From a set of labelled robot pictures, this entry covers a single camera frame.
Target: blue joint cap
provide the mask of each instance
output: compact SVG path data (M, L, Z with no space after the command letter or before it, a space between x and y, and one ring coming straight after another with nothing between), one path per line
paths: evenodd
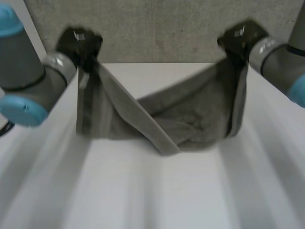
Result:
M8 4L0 4L0 38L14 36L23 29L15 10Z
M305 108L305 74L298 78L290 87L287 97L292 102Z
M0 113L12 123L33 127L43 123L49 114L38 103L17 95L0 99Z

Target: gray wall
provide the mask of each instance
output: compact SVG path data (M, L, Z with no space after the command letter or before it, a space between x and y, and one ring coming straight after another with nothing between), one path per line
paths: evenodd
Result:
M47 50L68 24L104 37L101 62L215 62L216 38L247 17L287 40L302 0L25 0Z

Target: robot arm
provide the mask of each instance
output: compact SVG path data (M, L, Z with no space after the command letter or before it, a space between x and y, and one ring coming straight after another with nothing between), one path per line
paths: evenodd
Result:
M82 28L68 28L56 50L39 60L14 10L0 4L0 112L12 123L39 126L72 81L79 65L89 71L101 36Z
M248 20L227 30L218 44L233 62L249 62L291 101L305 108L305 3L288 44Z

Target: white surface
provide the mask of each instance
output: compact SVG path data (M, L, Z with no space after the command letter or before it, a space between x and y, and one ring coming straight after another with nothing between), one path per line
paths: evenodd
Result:
M106 66L139 97L207 65ZM76 92L74 81L43 126L8 135L14 141L0 148L0 199L8 202L1 228L235 229L246 223L241 204L254 222L266 211L276 228L302 228L302 206L294 199L304 196L291 195L297 184L304 193L305 110L252 70L240 134L170 157L144 139L76 136ZM236 194L249 199L243 203Z

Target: gray towel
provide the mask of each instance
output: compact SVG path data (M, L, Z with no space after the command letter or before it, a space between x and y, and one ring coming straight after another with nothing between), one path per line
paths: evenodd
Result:
M144 136L162 155L195 150L235 136L246 97L247 65L223 59L163 91L135 100L96 63L78 91L77 132L90 138ZM79 83L84 74L80 73Z

